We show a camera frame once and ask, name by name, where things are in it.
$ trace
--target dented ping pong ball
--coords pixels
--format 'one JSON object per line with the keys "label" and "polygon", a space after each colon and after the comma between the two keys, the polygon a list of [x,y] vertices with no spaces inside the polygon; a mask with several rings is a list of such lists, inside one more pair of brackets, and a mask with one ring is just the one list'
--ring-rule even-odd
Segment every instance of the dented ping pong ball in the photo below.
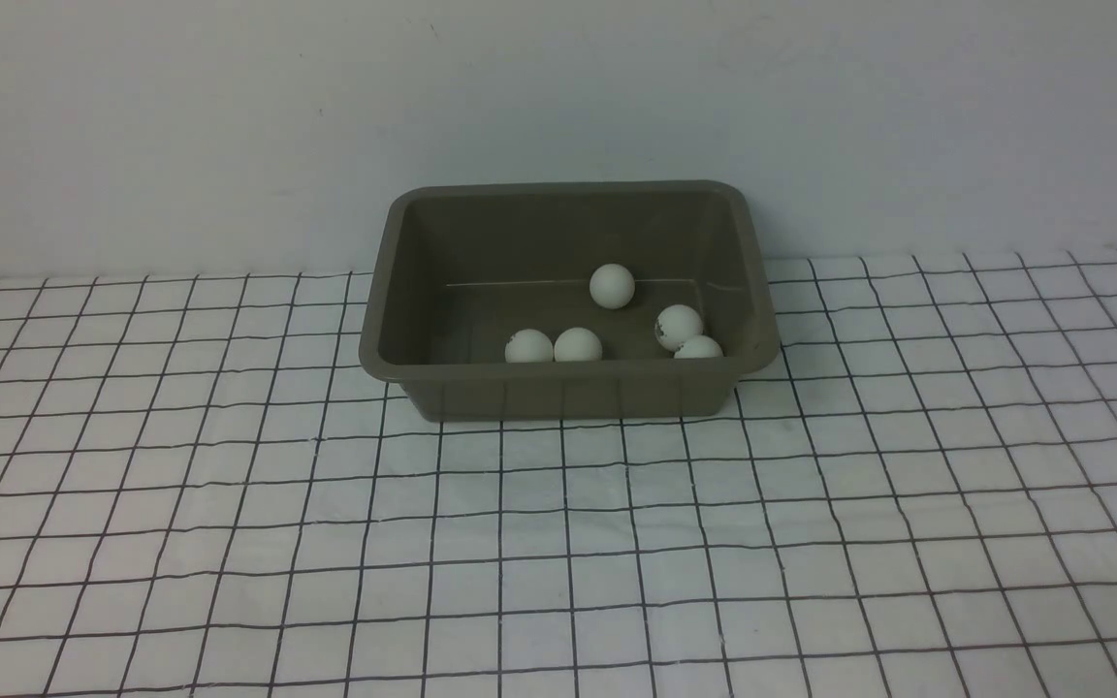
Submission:
{"label": "dented ping pong ball", "polygon": [[636,279],[623,265],[602,265],[589,279],[589,295],[608,310],[628,305],[636,293]]}
{"label": "dented ping pong ball", "polygon": [[675,352],[675,357],[677,358],[714,358],[722,356],[723,348],[717,345],[708,336],[704,334],[698,334],[686,343],[679,345],[678,352]]}
{"label": "dented ping pong ball", "polygon": [[666,352],[678,352],[679,345],[705,332],[701,315],[688,305],[670,305],[658,313],[658,322],[652,326],[652,335],[663,345]]}
{"label": "dented ping pong ball", "polygon": [[602,341],[584,327],[572,327],[555,340],[556,362],[595,362],[602,357]]}
{"label": "dented ping pong ball", "polygon": [[503,353],[508,364],[536,364],[553,362],[555,345],[550,337],[536,329],[522,329],[510,336]]}

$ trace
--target white ball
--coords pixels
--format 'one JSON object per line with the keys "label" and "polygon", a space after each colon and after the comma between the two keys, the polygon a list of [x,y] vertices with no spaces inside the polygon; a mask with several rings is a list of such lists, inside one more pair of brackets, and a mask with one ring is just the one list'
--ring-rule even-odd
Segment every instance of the white ball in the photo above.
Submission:
{"label": "white ball", "polygon": [[636,279],[623,265],[602,265],[589,279],[589,295],[608,310],[628,305],[636,293]]}
{"label": "white ball", "polygon": [[704,334],[698,334],[686,343],[679,345],[678,352],[675,352],[675,357],[677,358],[713,358],[715,356],[722,356],[723,348],[717,345],[708,336]]}
{"label": "white ball", "polygon": [[652,326],[652,335],[665,346],[666,352],[677,352],[679,345],[705,332],[701,315],[687,305],[671,305],[658,313],[658,322]]}
{"label": "white ball", "polygon": [[602,357],[602,341],[584,327],[572,327],[555,340],[556,362],[595,362]]}
{"label": "white ball", "polygon": [[508,364],[553,362],[555,345],[540,331],[522,329],[510,336],[504,354]]}

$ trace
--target white wall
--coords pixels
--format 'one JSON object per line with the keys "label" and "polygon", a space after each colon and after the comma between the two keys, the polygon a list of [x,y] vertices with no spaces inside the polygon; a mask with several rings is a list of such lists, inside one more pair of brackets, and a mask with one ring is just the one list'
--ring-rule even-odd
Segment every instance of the white wall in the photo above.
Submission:
{"label": "white wall", "polygon": [[650,178],[773,254],[1117,241],[1117,1],[0,0],[0,275],[364,268],[412,187]]}

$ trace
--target grid paper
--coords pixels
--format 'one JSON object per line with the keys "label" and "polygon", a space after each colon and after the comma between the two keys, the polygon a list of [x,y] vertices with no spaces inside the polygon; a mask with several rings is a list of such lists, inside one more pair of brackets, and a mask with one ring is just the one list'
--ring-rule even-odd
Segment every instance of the grid paper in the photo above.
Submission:
{"label": "grid paper", "polygon": [[1117,695],[1117,251],[767,277],[722,414],[442,426],[369,275],[0,281],[0,695]]}

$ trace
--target plastic tray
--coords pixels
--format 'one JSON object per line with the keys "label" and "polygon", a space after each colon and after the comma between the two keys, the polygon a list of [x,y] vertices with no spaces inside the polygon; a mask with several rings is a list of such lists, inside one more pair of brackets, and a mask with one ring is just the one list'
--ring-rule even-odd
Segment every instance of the plastic tray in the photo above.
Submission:
{"label": "plastic tray", "polygon": [[[632,270],[620,310],[589,295],[593,269]],[[694,306],[718,358],[672,358],[652,324]],[[589,327],[604,358],[508,364],[510,335]],[[779,354],[747,203],[714,181],[418,189],[392,204],[360,361],[429,420],[709,415]]]}

